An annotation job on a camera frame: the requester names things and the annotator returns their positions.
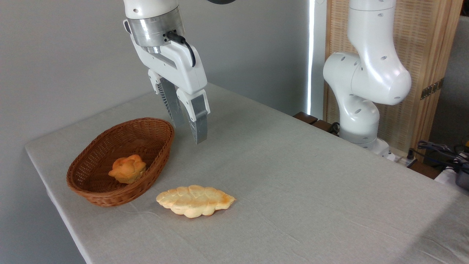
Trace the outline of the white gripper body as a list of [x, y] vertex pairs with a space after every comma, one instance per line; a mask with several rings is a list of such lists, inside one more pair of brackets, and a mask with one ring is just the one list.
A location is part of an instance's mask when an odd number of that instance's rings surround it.
[[161, 77], [172, 82], [190, 95], [195, 94], [207, 85], [207, 77], [200, 56], [192, 47], [196, 65], [192, 66], [190, 51], [186, 45], [174, 41], [160, 46], [159, 54], [151, 54], [136, 44], [133, 35], [131, 41], [142, 63]]

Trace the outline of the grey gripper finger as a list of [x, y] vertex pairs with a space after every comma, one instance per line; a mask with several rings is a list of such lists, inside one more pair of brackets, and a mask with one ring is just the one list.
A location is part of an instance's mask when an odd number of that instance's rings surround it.
[[186, 109], [195, 143], [199, 144], [205, 141], [208, 134], [207, 115], [211, 112], [206, 91], [202, 89], [190, 95], [184, 90], [178, 89], [177, 96]]
[[148, 70], [148, 76], [155, 93], [161, 96], [174, 127], [177, 128], [184, 125], [184, 116], [177, 97], [175, 85], [153, 70]]

